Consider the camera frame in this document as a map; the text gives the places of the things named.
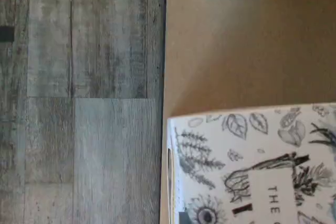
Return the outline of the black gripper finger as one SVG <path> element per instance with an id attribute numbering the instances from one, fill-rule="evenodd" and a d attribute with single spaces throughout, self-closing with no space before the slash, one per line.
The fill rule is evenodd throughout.
<path id="1" fill-rule="evenodd" d="M 186 211 L 180 211 L 178 216 L 179 224 L 190 224 L 190 217 Z"/>

